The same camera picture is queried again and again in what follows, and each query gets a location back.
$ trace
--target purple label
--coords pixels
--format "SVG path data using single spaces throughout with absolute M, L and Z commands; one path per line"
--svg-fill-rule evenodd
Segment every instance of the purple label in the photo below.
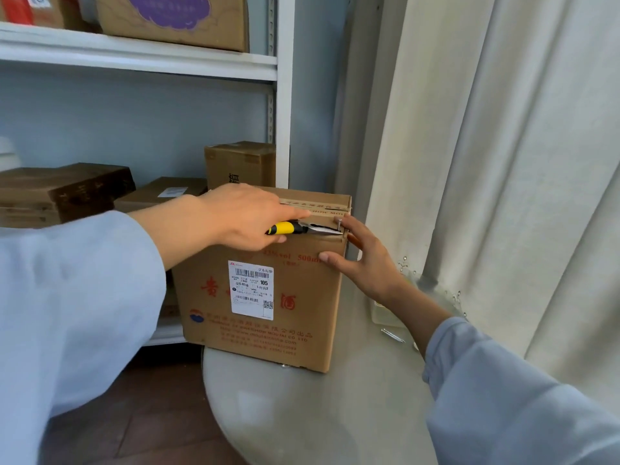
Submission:
M 140 15 L 163 28 L 194 29 L 211 12 L 209 0 L 129 0 Z

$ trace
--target light blue sleeve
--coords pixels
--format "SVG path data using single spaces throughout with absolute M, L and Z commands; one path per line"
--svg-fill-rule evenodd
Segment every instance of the light blue sleeve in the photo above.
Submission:
M 620 463 L 616 417 L 467 321 L 444 321 L 426 362 L 435 398 L 427 425 L 441 465 Z
M 111 385 L 165 291 L 157 248 L 120 212 L 0 229 L 0 464 L 35 464 L 50 416 Z

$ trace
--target hand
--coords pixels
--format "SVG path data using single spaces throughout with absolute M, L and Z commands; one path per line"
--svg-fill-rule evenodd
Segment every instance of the hand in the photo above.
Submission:
M 342 218 L 342 226 L 349 230 L 348 240 L 361 249 L 361 260 L 348 261 L 329 251 L 320 253 L 319 258 L 345 274 L 372 300 L 388 305 L 396 289 L 409 283 L 392 262 L 388 250 L 367 226 L 351 215 Z
M 284 235 L 266 235 L 274 224 L 302 219 L 310 211 L 280 204 L 277 195 L 247 184 L 225 184 L 200 196 L 213 219 L 213 242 L 231 248 L 258 251 L 286 241 Z

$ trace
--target red logo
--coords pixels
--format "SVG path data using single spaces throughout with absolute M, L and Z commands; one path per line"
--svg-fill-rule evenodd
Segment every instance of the red logo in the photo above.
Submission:
M 295 295 L 284 295 L 280 298 L 280 307 L 286 310 L 295 310 Z
M 215 297 L 218 293 L 218 283 L 213 279 L 213 276 L 209 277 L 209 280 L 205 282 L 205 285 L 200 286 L 201 289 L 206 289 L 206 292 L 211 296 Z

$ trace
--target left hand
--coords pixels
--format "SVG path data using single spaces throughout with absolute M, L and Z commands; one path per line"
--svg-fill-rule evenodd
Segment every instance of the left hand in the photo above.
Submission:
M 266 235 L 274 224 L 302 219 L 310 211 L 280 204 L 277 195 L 247 184 L 225 184 L 199 197 L 213 222 L 213 243 L 258 251 L 286 241 L 284 235 Z

